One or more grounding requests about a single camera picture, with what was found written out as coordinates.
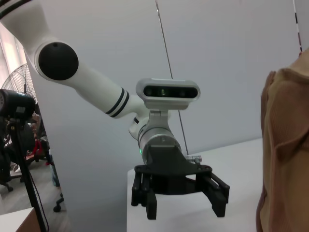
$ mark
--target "white panel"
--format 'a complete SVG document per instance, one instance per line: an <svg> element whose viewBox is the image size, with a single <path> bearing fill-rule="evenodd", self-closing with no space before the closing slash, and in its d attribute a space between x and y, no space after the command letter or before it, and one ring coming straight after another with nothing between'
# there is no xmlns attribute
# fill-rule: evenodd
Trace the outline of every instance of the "white panel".
<svg viewBox="0 0 309 232"><path fill-rule="evenodd" d="M21 45L21 43L15 38L15 42L16 42L16 46L18 49L18 54L19 54L19 58L20 58L20 63L21 65L26 64L26 56L25 56L25 51L23 46Z"/></svg>
<svg viewBox="0 0 309 232"><path fill-rule="evenodd" d="M303 50L309 48L309 1L295 0L299 33Z"/></svg>
<svg viewBox="0 0 309 232"><path fill-rule="evenodd" d="M142 78L170 78L153 0L41 2L51 31L130 93ZM30 72L73 231L124 232L126 174L142 163L128 132L134 116L112 119L72 88ZM184 149L174 115L170 124Z"/></svg>
<svg viewBox="0 0 309 232"><path fill-rule="evenodd" d="M189 153L258 138L271 70L299 54L291 0L158 0L173 78L201 97L182 112Z"/></svg>
<svg viewBox="0 0 309 232"><path fill-rule="evenodd" d="M1 23L0 39L9 73L12 73L21 66L21 62L14 36Z"/></svg>
<svg viewBox="0 0 309 232"><path fill-rule="evenodd" d="M5 60L2 47L0 47L0 87L2 87L8 76L9 76L8 66Z"/></svg>

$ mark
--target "brown jacket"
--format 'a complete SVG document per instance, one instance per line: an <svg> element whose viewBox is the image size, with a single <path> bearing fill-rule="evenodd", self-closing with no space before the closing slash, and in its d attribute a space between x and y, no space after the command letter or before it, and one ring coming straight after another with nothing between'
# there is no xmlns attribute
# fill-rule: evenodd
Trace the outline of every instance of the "brown jacket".
<svg viewBox="0 0 309 232"><path fill-rule="evenodd" d="M309 50L271 72L261 97L258 232L309 232Z"/></svg>

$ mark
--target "cable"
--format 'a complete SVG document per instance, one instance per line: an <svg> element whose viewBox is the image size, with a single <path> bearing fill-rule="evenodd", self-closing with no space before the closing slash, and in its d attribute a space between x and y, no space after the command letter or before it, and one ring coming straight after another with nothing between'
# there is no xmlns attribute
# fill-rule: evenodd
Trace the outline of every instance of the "cable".
<svg viewBox="0 0 309 232"><path fill-rule="evenodd" d="M35 186L35 183L34 183L34 180L32 178L32 175L31 175L31 172L29 171L29 174L30 174L30 178L31 178L31 181L33 183L33 186L38 194L38 197L39 197L39 201L40 201L40 205L41 205L41 208L42 208L42 212L43 212L43 215L44 215L44 218L45 218L45 221L46 221L46 225L47 225L47 232L49 232L49 225L48 225L48 221L47 221L47 218L46 218L46 215L45 215L45 212L44 212L44 208L43 208L43 205L42 205L42 201L41 201L41 198L40 198L40 195L39 195L39 191L37 189L37 187Z"/></svg>

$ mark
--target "black pole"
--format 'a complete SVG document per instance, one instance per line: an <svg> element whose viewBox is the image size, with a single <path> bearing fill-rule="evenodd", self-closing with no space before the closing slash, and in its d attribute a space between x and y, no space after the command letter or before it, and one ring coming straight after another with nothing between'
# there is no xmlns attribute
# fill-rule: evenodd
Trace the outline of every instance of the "black pole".
<svg viewBox="0 0 309 232"><path fill-rule="evenodd" d="M46 232L44 220L41 214L40 206L37 200L37 197L35 195L35 191L32 185L32 181L30 178L30 172L28 169L28 166L26 164L25 156L24 156L24 150L22 148L21 140L20 140L20 131L24 129L24 125L21 124L21 122L14 121L10 122L8 125L9 133L11 136L12 144L16 152L18 165L20 167L20 171L23 176L23 180L26 186L26 190L29 196L29 200L31 203L31 206L34 208L35 213L38 218L39 226L41 229L41 232Z"/></svg>

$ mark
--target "black fan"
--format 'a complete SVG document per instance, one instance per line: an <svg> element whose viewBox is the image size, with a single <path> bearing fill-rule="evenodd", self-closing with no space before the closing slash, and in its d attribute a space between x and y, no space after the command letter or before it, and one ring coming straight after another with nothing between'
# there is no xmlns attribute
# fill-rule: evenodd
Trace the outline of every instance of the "black fan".
<svg viewBox="0 0 309 232"><path fill-rule="evenodd" d="M19 68L15 69L15 71L13 71L6 79L2 88L30 94L33 96L35 102L38 102L27 64L23 64Z"/></svg>

